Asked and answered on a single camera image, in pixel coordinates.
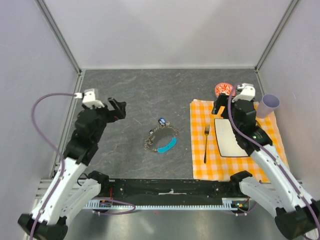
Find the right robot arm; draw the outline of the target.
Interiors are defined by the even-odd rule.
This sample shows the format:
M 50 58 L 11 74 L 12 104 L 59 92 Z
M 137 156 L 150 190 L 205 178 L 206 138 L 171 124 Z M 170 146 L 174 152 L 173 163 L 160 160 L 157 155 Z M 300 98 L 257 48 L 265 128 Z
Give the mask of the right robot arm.
M 267 132 L 256 121 L 253 98 L 220 94 L 212 114 L 219 153 L 223 157 L 250 157 L 264 172 L 274 191 L 262 186 L 246 170 L 230 177 L 229 191 L 235 197 L 251 197 L 274 218 L 288 240 L 320 228 L 320 202 L 315 200 L 285 166 Z

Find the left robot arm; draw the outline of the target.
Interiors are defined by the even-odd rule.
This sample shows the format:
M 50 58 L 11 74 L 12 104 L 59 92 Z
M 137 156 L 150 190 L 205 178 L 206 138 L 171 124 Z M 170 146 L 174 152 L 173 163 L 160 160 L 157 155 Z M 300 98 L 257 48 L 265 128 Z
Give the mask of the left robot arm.
M 94 172 L 92 177 L 71 193 L 78 178 L 98 150 L 98 143 L 108 123 L 126 117 L 126 102 L 108 98 L 113 109 L 99 100 L 83 101 L 75 129 L 67 143 L 59 169 L 49 188 L 31 213 L 23 213 L 18 225 L 31 240 L 62 240 L 78 213 L 94 197 L 104 197 L 110 185 L 108 176 Z

